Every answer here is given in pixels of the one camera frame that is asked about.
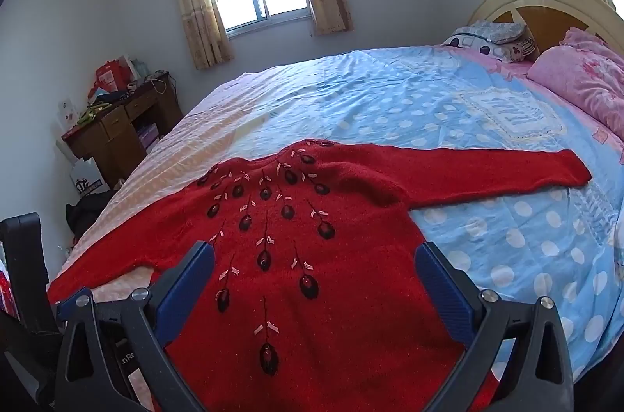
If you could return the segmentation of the red knit sweater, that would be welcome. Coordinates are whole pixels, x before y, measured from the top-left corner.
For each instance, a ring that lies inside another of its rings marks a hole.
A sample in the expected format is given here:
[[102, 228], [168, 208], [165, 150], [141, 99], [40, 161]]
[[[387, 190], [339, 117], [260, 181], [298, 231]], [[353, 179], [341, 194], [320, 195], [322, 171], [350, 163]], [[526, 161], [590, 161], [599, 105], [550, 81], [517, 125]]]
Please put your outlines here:
[[420, 411], [457, 361], [413, 269], [418, 208], [582, 187], [573, 152], [306, 139], [232, 158], [94, 243], [53, 301], [211, 243], [214, 276], [168, 355], [211, 411]]

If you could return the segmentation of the black clothes pile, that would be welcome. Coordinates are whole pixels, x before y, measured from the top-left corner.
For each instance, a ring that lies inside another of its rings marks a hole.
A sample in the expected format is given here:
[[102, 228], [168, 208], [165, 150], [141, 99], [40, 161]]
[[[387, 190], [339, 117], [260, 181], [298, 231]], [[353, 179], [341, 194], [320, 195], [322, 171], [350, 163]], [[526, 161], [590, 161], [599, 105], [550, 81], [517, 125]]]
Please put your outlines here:
[[113, 196], [113, 190], [91, 193], [82, 197], [76, 205], [67, 204], [64, 206], [66, 222], [75, 241], [78, 241], [96, 222]]

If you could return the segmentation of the polka dot bed quilt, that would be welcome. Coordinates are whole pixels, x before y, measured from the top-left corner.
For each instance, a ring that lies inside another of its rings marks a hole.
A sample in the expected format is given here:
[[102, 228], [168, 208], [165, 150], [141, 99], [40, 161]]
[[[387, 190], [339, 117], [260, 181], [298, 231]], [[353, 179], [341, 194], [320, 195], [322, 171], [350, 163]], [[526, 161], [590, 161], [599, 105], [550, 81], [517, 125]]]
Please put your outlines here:
[[[351, 51], [245, 73], [215, 88], [134, 170], [58, 278], [94, 243], [211, 167], [306, 139], [415, 150], [573, 152], [582, 187], [418, 208], [410, 218], [457, 269], [505, 300], [550, 297], [581, 378], [623, 338], [623, 145], [566, 100], [503, 66], [440, 46]], [[89, 288], [126, 296], [163, 272]]]

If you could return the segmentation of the white paper bag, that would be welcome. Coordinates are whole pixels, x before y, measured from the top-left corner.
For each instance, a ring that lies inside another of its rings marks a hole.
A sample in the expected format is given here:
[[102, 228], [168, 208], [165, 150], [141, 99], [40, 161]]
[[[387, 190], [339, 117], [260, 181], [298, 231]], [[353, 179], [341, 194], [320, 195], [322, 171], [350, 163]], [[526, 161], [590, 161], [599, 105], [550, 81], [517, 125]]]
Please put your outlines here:
[[71, 180], [80, 197], [110, 190], [93, 158], [76, 160], [71, 170]]

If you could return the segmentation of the wooden desk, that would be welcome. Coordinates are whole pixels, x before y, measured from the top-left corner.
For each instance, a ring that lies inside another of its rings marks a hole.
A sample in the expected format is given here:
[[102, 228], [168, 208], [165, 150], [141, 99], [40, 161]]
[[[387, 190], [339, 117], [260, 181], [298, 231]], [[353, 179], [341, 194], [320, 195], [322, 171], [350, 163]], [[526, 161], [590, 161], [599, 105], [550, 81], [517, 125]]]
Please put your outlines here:
[[174, 77], [162, 72], [104, 107], [88, 123], [72, 128], [62, 141], [76, 157], [94, 160], [104, 182], [114, 187], [129, 178], [148, 148], [182, 117]]

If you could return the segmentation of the green cloth on desk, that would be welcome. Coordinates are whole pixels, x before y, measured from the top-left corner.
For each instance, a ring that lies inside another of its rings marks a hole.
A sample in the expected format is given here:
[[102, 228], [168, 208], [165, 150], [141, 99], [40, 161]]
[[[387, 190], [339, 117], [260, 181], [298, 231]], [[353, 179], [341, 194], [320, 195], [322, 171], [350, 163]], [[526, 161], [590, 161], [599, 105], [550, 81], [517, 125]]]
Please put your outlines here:
[[76, 121], [76, 124], [82, 126], [83, 124], [90, 124], [91, 121], [95, 120], [97, 116], [105, 111], [108, 111], [112, 108], [111, 103], [94, 103], [92, 106], [88, 106], [85, 112], [79, 116], [79, 119]]

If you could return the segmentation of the red gift bag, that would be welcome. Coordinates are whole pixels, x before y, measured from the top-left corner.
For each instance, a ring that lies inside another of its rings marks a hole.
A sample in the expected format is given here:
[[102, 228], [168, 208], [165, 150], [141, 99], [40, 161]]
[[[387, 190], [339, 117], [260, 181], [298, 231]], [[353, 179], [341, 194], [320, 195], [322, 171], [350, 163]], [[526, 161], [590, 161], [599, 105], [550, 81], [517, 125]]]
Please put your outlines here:
[[97, 90], [104, 90], [107, 93], [126, 90], [131, 81], [131, 69], [124, 57], [107, 61], [96, 70], [88, 97], [93, 97]]

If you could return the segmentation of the pink floral pillow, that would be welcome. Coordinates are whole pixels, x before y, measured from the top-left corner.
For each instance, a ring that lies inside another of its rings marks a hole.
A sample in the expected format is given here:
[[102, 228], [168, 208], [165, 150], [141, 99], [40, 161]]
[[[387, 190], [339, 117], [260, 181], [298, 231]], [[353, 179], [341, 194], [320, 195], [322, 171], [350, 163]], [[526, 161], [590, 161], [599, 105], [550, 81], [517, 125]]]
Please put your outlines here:
[[623, 58], [596, 35], [571, 27], [527, 77], [623, 138]]

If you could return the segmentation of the grey patterned pillow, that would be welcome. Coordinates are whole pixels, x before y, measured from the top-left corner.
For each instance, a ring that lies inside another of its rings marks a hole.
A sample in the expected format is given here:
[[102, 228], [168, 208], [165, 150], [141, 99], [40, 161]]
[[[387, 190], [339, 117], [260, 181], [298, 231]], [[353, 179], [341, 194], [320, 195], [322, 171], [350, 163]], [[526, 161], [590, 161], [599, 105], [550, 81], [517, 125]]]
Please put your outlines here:
[[537, 52], [527, 25], [478, 20], [459, 27], [444, 42], [451, 48], [466, 48], [506, 63], [522, 62]]

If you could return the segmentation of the cream wooden headboard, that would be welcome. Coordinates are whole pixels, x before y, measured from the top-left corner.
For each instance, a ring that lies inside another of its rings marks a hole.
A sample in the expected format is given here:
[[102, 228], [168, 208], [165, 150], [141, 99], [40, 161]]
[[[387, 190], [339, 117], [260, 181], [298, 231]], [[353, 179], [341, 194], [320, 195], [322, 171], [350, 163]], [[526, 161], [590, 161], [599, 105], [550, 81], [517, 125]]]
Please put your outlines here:
[[483, 0], [468, 19], [478, 20], [523, 23], [542, 52], [576, 27], [623, 53], [623, 19], [603, 0]]

